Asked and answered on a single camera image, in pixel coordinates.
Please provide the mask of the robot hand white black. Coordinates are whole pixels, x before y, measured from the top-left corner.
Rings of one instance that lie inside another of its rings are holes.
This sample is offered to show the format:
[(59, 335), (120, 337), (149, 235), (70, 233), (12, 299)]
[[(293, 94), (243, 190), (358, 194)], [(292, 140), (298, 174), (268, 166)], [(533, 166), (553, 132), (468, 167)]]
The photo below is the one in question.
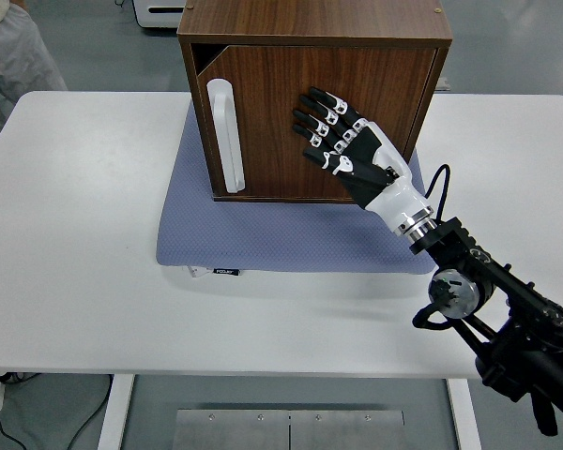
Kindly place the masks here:
[(305, 158), (338, 178), (355, 204), (378, 215), (394, 233), (415, 242), (436, 227), (411, 170), (375, 122), (315, 87), (299, 100), (307, 110), (293, 111), (293, 131), (309, 142)]

